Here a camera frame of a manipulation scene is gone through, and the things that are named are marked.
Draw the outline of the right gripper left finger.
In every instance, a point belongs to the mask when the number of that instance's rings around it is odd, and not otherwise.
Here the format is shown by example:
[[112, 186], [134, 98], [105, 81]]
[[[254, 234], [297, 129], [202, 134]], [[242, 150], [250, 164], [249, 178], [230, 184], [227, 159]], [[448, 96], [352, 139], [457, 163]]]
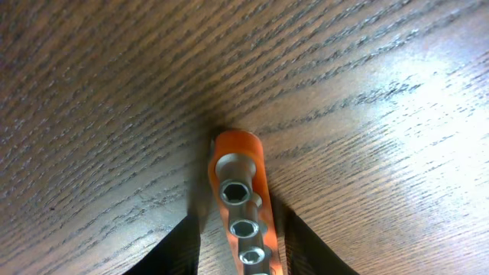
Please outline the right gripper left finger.
[[197, 275], [199, 219], [188, 215], [124, 275]]

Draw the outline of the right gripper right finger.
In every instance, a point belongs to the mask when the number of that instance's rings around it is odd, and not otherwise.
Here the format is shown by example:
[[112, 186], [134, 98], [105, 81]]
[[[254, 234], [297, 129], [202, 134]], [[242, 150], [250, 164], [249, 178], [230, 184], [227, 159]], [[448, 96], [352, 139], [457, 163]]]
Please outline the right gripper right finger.
[[293, 211], [284, 233], [288, 274], [358, 275]]

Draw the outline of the orange socket rail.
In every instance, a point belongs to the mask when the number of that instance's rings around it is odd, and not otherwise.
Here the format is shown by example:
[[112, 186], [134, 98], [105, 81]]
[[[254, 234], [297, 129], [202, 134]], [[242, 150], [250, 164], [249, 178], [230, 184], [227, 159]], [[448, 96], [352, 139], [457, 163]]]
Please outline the orange socket rail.
[[260, 139], [243, 130], [218, 134], [208, 176], [237, 272], [283, 275]]

